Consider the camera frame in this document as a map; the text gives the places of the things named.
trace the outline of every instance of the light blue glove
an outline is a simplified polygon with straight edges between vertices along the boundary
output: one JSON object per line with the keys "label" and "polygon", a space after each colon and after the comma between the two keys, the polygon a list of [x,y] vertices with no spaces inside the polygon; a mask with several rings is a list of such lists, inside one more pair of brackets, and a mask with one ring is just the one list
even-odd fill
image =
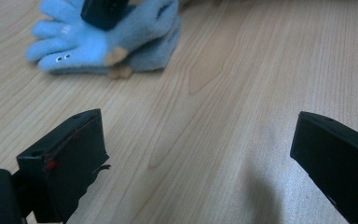
{"label": "light blue glove", "polygon": [[177,0],[144,0],[110,31],[100,30],[80,18],[84,0],[45,0],[40,10],[54,21],[40,21],[33,34],[41,40],[28,48],[26,58],[39,61],[47,72],[93,68],[121,62],[145,43],[166,35],[177,15]]}
{"label": "light blue glove", "polygon": [[177,16],[172,29],[163,37],[153,40],[134,52],[123,62],[113,67],[77,67],[56,70],[55,73],[96,73],[109,74],[112,78],[129,77],[133,72],[152,71],[164,68],[175,49],[180,36],[181,20]]}

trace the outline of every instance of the wood grain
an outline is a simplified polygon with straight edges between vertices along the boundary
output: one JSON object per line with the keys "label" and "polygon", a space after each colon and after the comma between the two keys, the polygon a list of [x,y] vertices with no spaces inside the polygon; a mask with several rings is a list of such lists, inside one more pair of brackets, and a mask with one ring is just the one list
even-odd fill
{"label": "wood grain", "polygon": [[190,3],[169,66],[128,80],[27,63],[38,3],[0,1],[0,168],[101,108],[112,169],[69,223],[346,223],[289,151],[302,110],[358,131],[358,0]]}

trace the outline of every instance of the black object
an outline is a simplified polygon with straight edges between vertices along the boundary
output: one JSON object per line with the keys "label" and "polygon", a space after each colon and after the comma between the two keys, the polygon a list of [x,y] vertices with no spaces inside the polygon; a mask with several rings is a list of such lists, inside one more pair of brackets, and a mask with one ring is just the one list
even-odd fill
{"label": "black object", "polygon": [[66,222],[109,157],[99,109],[72,116],[18,157],[20,170],[0,170],[0,223]]}
{"label": "black object", "polygon": [[81,18],[100,29],[110,30],[124,15],[129,0],[85,0]]}
{"label": "black object", "polygon": [[358,223],[358,132],[301,112],[290,156],[350,223]]}

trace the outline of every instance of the screw hole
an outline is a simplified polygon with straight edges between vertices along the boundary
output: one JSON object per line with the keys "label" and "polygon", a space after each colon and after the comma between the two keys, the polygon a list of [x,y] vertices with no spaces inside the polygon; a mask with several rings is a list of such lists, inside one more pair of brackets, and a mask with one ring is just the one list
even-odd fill
{"label": "screw hole", "polygon": [[38,156],[40,156],[40,155],[42,155],[42,154],[43,154],[43,151],[42,151],[42,150],[39,150],[39,151],[33,152],[33,153],[31,154],[31,156],[33,156],[33,157],[38,157]]}

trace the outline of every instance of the wooden table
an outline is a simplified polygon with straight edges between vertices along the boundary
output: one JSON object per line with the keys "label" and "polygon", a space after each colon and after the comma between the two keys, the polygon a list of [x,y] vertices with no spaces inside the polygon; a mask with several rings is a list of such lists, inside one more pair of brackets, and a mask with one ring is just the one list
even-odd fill
{"label": "wooden table", "polygon": [[346,223],[289,152],[300,111],[358,131],[358,0],[195,2],[169,66],[121,80],[27,63],[38,3],[0,1],[0,168],[101,108],[112,168],[69,223]]}

